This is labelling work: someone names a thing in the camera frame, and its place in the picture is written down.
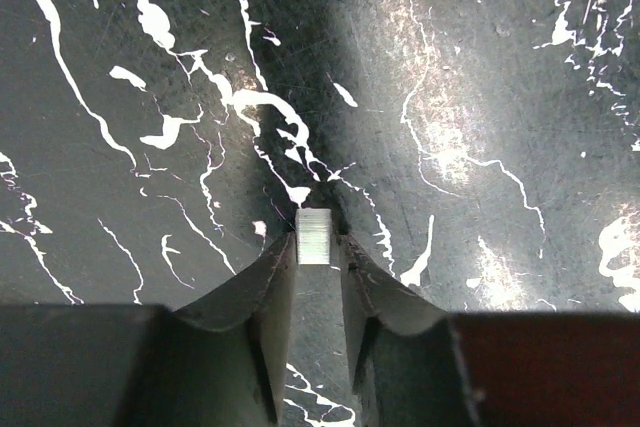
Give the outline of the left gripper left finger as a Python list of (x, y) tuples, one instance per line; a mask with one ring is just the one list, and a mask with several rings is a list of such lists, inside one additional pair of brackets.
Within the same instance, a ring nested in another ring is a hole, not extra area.
[(275, 426), (296, 239), (178, 310), (5, 305), (5, 426)]

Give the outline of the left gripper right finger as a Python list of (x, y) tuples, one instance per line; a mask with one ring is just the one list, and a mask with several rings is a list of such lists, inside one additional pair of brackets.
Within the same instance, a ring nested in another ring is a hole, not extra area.
[(368, 426), (635, 426), (635, 314), (447, 312), (337, 241), (349, 376)]

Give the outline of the silver staple block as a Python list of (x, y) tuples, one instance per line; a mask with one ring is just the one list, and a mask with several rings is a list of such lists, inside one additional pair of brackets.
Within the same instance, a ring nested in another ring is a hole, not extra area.
[(331, 262), (331, 211), (316, 208), (299, 209), (295, 221), (298, 263), (328, 266)]

